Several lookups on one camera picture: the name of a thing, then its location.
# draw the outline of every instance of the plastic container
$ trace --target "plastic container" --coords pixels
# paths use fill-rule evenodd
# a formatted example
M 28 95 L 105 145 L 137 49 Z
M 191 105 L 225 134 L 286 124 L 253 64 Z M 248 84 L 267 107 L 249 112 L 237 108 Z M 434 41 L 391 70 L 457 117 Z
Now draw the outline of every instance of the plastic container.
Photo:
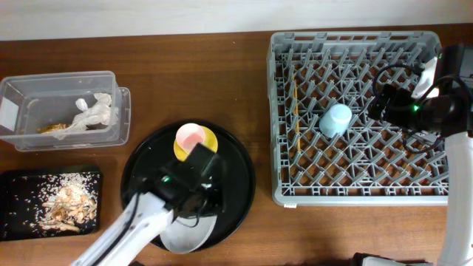
M 38 129 L 57 123 L 70 124 L 81 113 L 75 101 L 83 98 L 89 106 L 94 93 L 112 96 L 117 123 L 102 129 L 67 133 L 59 140 Z M 5 78 L 0 83 L 0 140 L 18 151 L 79 149 L 123 145 L 128 140 L 131 98 L 127 88 L 118 87 L 110 71 L 71 72 Z
M 443 145 L 407 153 L 400 128 L 367 117 L 380 68 L 422 66 L 440 49 L 432 32 L 275 33 L 267 58 L 273 200 L 288 208 L 446 205 Z M 393 69 L 378 85 L 413 90 L 419 78 Z M 344 134 L 329 138 L 321 133 L 320 118 L 337 103 L 353 115 Z M 411 137 L 407 145 L 415 142 Z

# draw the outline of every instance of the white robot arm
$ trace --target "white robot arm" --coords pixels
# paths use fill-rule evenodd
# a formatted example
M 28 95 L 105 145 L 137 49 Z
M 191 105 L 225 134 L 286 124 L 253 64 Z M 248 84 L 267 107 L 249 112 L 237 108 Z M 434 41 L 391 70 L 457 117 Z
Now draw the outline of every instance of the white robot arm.
M 424 153 L 435 148 L 441 137 L 445 140 L 449 165 L 449 204 L 446 238 L 438 260 L 438 264 L 443 266 L 473 266 L 472 62 L 473 46 L 459 44 L 443 48 L 438 60 L 433 58 L 425 65 L 427 69 L 423 72 L 404 64 L 386 66 L 373 79 L 375 100 L 368 111 L 372 119 L 400 126 L 410 136 L 416 132 L 440 136 L 422 151 L 411 149 L 403 142 L 404 148 L 412 153 Z M 384 70 L 393 67 L 422 74 L 419 87 L 410 92 L 386 83 L 379 92 L 375 88 L 378 78 Z
M 197 144 L 185 162 L 171 162 L 144 178 L 123 213 L 72 266 L 129 265 L 176 217 L 222 213 L 224 163 Z
M 438 265 L 473 265 L 473 138 L 461 132 L 445 139 L 449 162 L 449 209 Z
M 173 222 L 174 212 L 165 204 L 151 192 L 136 193 L 113 225 L 72 266 L 129 265 Z

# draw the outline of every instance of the wooden table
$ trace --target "wooden table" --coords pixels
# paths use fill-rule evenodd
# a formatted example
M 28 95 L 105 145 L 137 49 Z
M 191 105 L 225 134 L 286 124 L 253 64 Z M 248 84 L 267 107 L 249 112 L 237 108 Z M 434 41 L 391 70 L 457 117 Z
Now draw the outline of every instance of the wooden table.
M 432 30 L 442 45 L 473 42 L 473 24 L 341 30 Z M 216 246 L 173 255 L 148 245 L 145 265 L 285 265 L 348 259 L 355 252 L 436 262 L 446 208 L 285 209 L 271 199 L 266 54 L 272 33 L 165 35 L 0 43 L 0 75 L 111 70 L 132 94 L 125 146 L 20 153 L 0 143 L 0 171 L 83 163 L 104 174 L 102 230 L 88 236 L 0 243 L 0 265 L 68 265 L 122 211 L 119 186 L 133 149 L 160 127 L 185 118 L 221 125 L 245 145 L 256 168 L 256 196 L 240 229 Z

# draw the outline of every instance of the cup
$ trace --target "cup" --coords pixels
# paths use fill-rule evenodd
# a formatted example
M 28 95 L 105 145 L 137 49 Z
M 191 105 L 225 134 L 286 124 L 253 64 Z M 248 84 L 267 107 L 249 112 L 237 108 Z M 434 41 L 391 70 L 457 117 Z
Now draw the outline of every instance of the cup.
M 319 128 L 325 136 L 333 137 L 337 133 L 345 133 L 351 119 L 352 110 L 344 104 L 337 103 L 325 112 L 320 120 Z
M 191 153 L 192 149 L 198 144 L 205 141 L 204 129 L 196 123 L 187 123 L 181 126 L 176 133 L 176 142 L 179 147 Z

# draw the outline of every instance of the black tray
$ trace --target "black tray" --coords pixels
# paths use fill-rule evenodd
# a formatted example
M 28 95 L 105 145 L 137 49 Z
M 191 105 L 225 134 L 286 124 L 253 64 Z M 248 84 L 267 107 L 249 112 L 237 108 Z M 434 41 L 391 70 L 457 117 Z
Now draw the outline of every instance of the black tray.
M 133 151 L 123 171 L 120 192 L 122 205 L 125 208 L 130 200 L 127 191 L 135 186 L 137 177 L 143 176 L 142 174 L 146 176 L 146 173 L 155 172 L 169 161 L 176 160 L 173 150 L 174 139 L 177 130 L 185 123 L 197 123 L 215 133 L 219 145 L 217 153 L 226 161 L 228 167 L 228 176 L 223 180 L 226 211 L 217 216 L 211 235 L 195 250 L 199 251 L 217 245 L 236 231 L 246 218 L 253 202 L 256 187 L 253 163 L 245 147 L 232 134 L 201 120 L 182 121 L 158 130 Z M 159 236 L 151 243 L 165 249 Z
M 79 233 L 73 231 L 45 231 L 41 226 L 30 227 L 35 222 L 37 205 L 42 202 L 38 199 L 39 187 L 47 185 L 47 179 L 40 177 L 48 174 L 89 173 L 93 174 L 90 182 L 90 192 L 97 193 L 97 216 L 81 225 Z M 0 174 L 0 241 L 21 239 L 37 239 L 56 236 L 77 236 L 94 233 L 99 229 L 101 212 L 102 173 L 97 166 L 70 166 L 63 168 L 48 168 L 38 170 L 14 170 Z

